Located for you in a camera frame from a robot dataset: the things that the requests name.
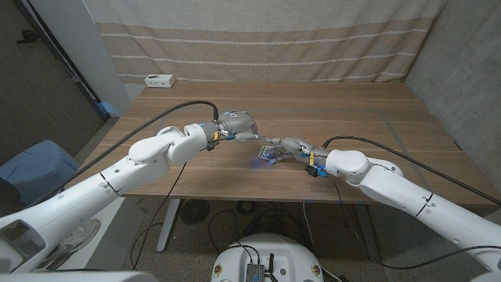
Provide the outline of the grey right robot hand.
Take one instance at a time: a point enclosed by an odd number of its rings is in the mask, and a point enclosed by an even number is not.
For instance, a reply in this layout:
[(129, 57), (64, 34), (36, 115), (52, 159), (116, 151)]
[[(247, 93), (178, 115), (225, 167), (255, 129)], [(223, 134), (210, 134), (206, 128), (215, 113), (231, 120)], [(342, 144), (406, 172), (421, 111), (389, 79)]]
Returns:
[(263, 146), (259, 157), (271, 165), (286, 159), (295, 159), (307, 165), (321, 167), (326, 163), (329, 153), (329, 150), (313, 146), (303, 139), (272, 138), (271, 146)]

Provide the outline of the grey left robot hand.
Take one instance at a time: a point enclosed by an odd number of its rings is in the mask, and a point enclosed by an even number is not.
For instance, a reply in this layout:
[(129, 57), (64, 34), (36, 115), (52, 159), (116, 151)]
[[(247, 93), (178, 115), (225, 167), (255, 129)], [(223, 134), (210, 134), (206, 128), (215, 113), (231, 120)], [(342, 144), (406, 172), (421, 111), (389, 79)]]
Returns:
[(258, 133), (255, 120), (246, 110), (226, 111), (214, 123), (227, 139), (234, 139), (239, 143), (272, 142), (272, 138)]

